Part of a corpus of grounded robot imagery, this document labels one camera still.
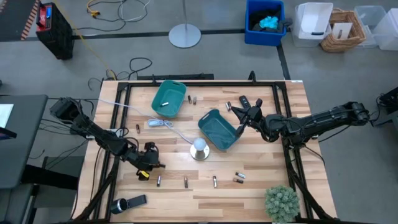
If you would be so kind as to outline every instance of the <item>yellow cable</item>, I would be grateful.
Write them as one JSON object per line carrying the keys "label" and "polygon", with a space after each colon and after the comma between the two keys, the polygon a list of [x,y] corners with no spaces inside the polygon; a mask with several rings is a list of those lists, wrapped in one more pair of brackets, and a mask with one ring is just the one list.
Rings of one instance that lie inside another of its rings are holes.
{"label": "yellow cable", "polygon": [[100,14],[100,12],[97,11],[97,10],[92,11],[92,10],[90,9],[90,7],[89,7],[90,3],[92,3],[93,1],[95,1],[95,0],[90,0],[90,1],[87,3],[87,10],[91,13],[91,16],[97,16],[97,15]]}
{"label": "yellow cable", "polygon": [[66,18],[66,20],[72,26],[72,28],[76,31],[77,35],[79,35],[79,37],[80,37],[81,41],[83,42],[84,46],[88,50],[90,50],[91,53],[93,53],[93,55],[95,55],[95,57],[97,57],[101,61],[101,63],[105,66],[105,68],[111,72],[113,79],[116,80],[115,73],[109,68],[109,65],[104,60],[102,60],[102,58],[86,43],[86,40],[83,38],[83,36],[79,32],[79,30],[76,28],[75,24],[69,18],[68,14],[66,14],[65,11],[60,7],[60,4],[59,4],[58,0],[54,0],[54,3],[57,6],[58,10],[63,14],[63,16]]}

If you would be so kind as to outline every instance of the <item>white paper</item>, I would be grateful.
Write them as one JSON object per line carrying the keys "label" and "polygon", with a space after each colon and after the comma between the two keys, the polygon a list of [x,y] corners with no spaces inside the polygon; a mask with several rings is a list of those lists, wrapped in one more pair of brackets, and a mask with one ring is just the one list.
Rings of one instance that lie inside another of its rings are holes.
{"label": "white paper", "polygon": [[346,40],[348,39],[352,26],[352,22],[337,22],[333,25],[331,33],[336,39]]}
{"label": "white paper", "polygon": [[0,104],[0,128],[6,128],[13,106],[10,104]]}

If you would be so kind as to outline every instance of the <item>floor lamp base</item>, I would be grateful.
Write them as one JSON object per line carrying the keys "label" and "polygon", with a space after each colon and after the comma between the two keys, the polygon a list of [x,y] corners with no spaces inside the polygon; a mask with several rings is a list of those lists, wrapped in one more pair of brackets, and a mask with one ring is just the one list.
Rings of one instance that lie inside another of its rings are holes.
{"label": "floor lamp base", "polygon": [[200,37],[200,30],[191,24],[187,24],[187,29],[185,29],[185,24],[177,25],[169,32],[170,42],[180,48],[195,46],[199,42]]}

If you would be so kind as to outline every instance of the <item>white light bulb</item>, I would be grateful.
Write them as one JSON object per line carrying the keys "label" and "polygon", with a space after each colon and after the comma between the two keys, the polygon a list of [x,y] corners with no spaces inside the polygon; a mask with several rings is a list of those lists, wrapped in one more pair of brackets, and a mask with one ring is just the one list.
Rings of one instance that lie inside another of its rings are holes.
{"label": "white light bulb", "polygon": [[206,141],[203,138],[197,138],[194,140],[193,146],[197,151],[203,151],[206,147]]}

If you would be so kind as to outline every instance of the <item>potted plant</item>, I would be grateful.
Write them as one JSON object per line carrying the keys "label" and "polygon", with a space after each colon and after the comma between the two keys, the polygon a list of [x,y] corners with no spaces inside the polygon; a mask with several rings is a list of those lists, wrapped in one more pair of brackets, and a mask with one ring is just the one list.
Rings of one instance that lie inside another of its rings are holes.
{"label": "potted plant", "polygon": [[287,223],[300,212],[297,193],[290,187],[279,185],[266,191],[266,213],[272,221]]}

